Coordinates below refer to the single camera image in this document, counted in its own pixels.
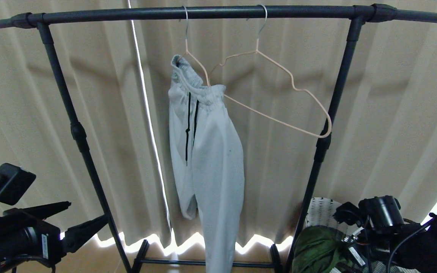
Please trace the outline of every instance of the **hanger hook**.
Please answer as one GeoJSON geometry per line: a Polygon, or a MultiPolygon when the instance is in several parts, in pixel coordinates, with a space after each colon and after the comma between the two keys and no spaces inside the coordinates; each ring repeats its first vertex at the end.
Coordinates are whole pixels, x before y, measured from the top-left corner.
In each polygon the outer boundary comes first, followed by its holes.
{"type": "Polygon", "coordinates": [[[259,32],[257,33],[257,39],[259,39],[259,35],[261,34],[262,29],[264,28],[264,26],[266,25],[266,21],[267,21],[267,8],[265,5],[259,4],[258,6],[262,6],[264,7],[264,11],[266,12],[266,17],[264,18],[264,24],[262,24],[261,29],[259,30],[259,32]]]}
{"type": "Polygon", "coordinates": [[[185,14],[187,15],[187,28],[185,28],[185,40],[187,40],[188,39],[188,23],[189,23],[189,21],[188,21],[188,10],[187,10],[187,7],[185,7],[185,6],[183,6],[183,7],[185,9],[185,14]]]}

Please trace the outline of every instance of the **laundry basket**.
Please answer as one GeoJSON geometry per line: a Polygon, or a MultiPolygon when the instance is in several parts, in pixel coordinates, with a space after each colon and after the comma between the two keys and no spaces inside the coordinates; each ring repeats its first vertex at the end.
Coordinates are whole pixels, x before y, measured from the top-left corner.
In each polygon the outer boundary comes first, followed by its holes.
{"type": "MultiPolygon", "coordinates": [[[[334,200],[323,198],[323,197],[314,197],[311,199],[310,206],[308,208],[308,214],[306,218],[305,226],[322,226],[325,228],[334,229],[336,231],[336,239],[343,240],[345,242],[353,242],[352,234],[358,230],[356,225],[347,225],[346,223],[338,223],[335,218],[333,218],[333,214],[336,212],[336,208],[339,207],[341,203],[338,203],[334,200]]],[[[337,268],[333,268],[330,273],[338,273],[337,268]]],[[[367,266],[360,268],[355,265],[350,268],[352,273],[368,273],[369,269],[367,266]]],[[[372,272],[373,273],[385,273],[385,266],[381,262],[373,262],[372,263],[372,272]]],[[[399,268],[393,266],[390,270],[391,273],[419,273],[417,270],[399,268]]]]}

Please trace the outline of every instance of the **beige curtain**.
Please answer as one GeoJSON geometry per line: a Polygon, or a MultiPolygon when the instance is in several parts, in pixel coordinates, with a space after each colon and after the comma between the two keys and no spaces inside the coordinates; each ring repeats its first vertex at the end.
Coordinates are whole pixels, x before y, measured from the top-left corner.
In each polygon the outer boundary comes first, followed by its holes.
{"type": "MultiPolygon", "coordinates": [[[[133,7],[257,3],[131,1],[133,7]]],[[[399,9],[437,12],[437,2],[385,3],[399,9]]],[[[228,55],[253,50],[262,22],[191,20],[190,51],[210,71],[228,55]]],[[[199,221],[188,221],[180,215],[168,148],[170,61],[174,54],[184,54],[185,21],[135,24],[171,224],[180,244],[201,230],[199,221]]],[[[328,107],[348,27],[345,19],[269,19],[259,47],[294,73],[297,87],[309,89],[328,107]]],[[[200,67],[192,64],[203,75],[200,67]]],[[[226,85],[229,96],[281,121],[316,133],[323,127],[325,117],[313,100],[293,91],[288,75],[260,57],[231,59],[223,69],[214,71],[211,83],[226,85]]],[[[259,234],[282,242],[298,216],[316,139],[230,100],[225,102],[245,155],[245,201],[238,241],[244,245],[259,234]]],[[[333,141],[314,192],[314,196],[354,204],[386,194],[397,197],[403,216],[415,221],[422,221],[437,201],[437,24],[393,21],[363,26],[333,126],[333,141]]]]}
{"type": "MultiPolygon", "coordinates": [[[[126,8],[127,2],[0,1],[0,19],[23,12],[126,8]]],[[[52,25],[64,76],[116,224],[126,244],[156,233],[170,242],[129,21],[52,25]]],[[[0,30],[0,164],[37,175],[16,207],[70,201],[49,219],[66,230],[102,214],[72,139],[38,30],[0,30]]],[[[0,203],[0,213],[7,206],[0,203]]],[[[105,227],[99,238],[111,237],[105,227]]]]}
{"type": "MultiPolygon", "coordinates": [[[[144,1],[132,7],[256,5],[252,1],[144,1]]],[[[317,2],[262,1],[266,5],[317,2]]],[[[373,2],[362,2],[369,5],[373,2]]],[[[437,2],[385,2],[437,12],[437,2]]],[[[359,5],[331,1],[322,5],[359,5]]],[[[126,8],[127,2],[0,2],[0,19],[31,11],[126,8]]],[[[255,46],[262,19],[191,20],[190,50],[210,70],[255,46]]],[[[90,22],[50,26],[80,121],[126,244],[156,233],[170,243],[156,137],[171,227],[177,244],[200,231],[180,215],[168,142],[170,61],[184,53],[185,21],[90,22]],[[137,62],[137,37],[147,97],[137,62]]],[[[260,49],[290,69],[296,86],[328,107],[349,21],[270,19],[260,49]]],[[[288,77],[256,56],[231,60],[211,77],[227,94],[281,121],[320,132],[324,116],[311,98],[291,91],[288,77]]],[[[302,203],[316,139],[225,100],[244,147],[246,192],[238,241],[254,234],[282,242],[302,203]]],[[[49,219],[62,229],[102,214],[69,132],[38,31],[0,30],[0,164],[24,166],[38,178],[17,206],[68,200],[49,219]]],[[[366,23],[357,44],[333,141],[314,196],[339,202],[394,195],[406,218],[422,221],[437,201],[437,24],[366,23]]],[[[0,204],[0,212],[7,206],[0,204]]],[[[110,236],[107,228],[99,237],[110,236]]]]}

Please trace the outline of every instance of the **black metal rack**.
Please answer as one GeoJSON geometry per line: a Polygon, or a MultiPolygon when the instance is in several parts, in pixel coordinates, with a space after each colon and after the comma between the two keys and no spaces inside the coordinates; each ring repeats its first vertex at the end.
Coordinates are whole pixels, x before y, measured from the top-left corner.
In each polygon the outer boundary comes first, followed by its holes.
{"type": "MultiPolygon", "coordinates": [[[[224,7],[188,7],[189,19],[236,19],[236,18],[264,18],[265,11],[261,6],[224,6],[224,7]]],[[[347,43],[345,51],[338,71],[333,96],[328,109],[332,122],[335,120],[336,111],[340,104],[341,95],[345,86],[348,71],[355,51],[360,30],[366,22],[378,23],[390,20],[405,20],[437,23],[437,13],[420,12],[410,10],[398,10],[389,5],[374,4],[371,6],[267,6],[267,17],[269,18],[343,18],[349,19],[350,29],[347,34],[347,43]]],[[[50,32],[50,24],[73,23],[73,22],[91,22],[91,21],[116,21],[116,20],[162,20],[162,19],[185,19],[185,10],[183,7],[173,8],[134,8],[134,9],[110,9],[110,10],[89,10],[89,11],[73,11],[73,12],[57,12],[57,13],[40,13],[40,14],[18,14],[9,19],[0,20],[0,29],[2,28],[37,28],[45,49],[47,51],[50,65],[52,66],[53,74],[57,82],[62,101],[64,102],[68,118],[71,122],[71,133],[77,143],[79,151],[82,153],[83,160],[89,172],[92,184],[96,191],[99,202],[102,206],[104,214],[109,218],[109,228],[112,236],[116,241],[121,259],[127,273],[139,272],[143,263],[155,264],[183,264],[183,265],[205,265],[204,261],[177,261],[163,259],[146,259],[146,252],[149,244],[147,240],[141,245],[141,248],[135,258],[134,264],[131,267],[123,245],[118,237],[118,230],[114,222],[114,218],[109,209],[104,190],[102,189],[99,175],[95,168],[90,154],[89,145],[87,144],[85,130],[80,124],[71,96],[68,93],[66,82],[60,67],[57,53],[53,45],[52,33],[50,32]]],[[[327,123],[321,134],[325,133],[327,123]]],[[[293,245],[296,238],[302,231],[305,223],[307,210],[314,192],[314,187],[318,178],[321,164],[325,158],[326,151],[331,143],[331,135],[327,138],[319,138],[316,144],[316,152],[314,154],[314,163],[311,169],[310,177],[307,184],[307,189],[303,198],[300,218],[293,237],[293,245]]],[[[272,263],[234,263],[238,267],[253,267],[253,268],[273,268],[276,273],[286,272],[291,269],[293,258],[293,247],[291,247],[286,261],[285,268],[281,265],[281,259],[276,245],[272,245],[270,252],[272,263]]]]}

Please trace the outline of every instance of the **label sticker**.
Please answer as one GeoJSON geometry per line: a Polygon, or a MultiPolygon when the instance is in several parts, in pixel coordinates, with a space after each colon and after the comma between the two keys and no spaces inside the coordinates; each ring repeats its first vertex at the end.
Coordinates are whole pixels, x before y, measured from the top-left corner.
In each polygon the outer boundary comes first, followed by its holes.
{"type": "Polygon", "coordinates": [[[362,257],[360,257],[357,250],[355,250],[354,247],[352,247],[352,246],[349,248],[349,250],[352,253],[352,255],[355,257],[355,259],[357,260],[358,264],[361,266],[364,266],[365,261],[364,261],[364,259],[362,259],[362,257]]]}
{"type": "Polygon", "coordinates": [[[43,257],[48,259],[48,240],[45,234],[41,235],[41,247],[43,249],[43,257]]]}

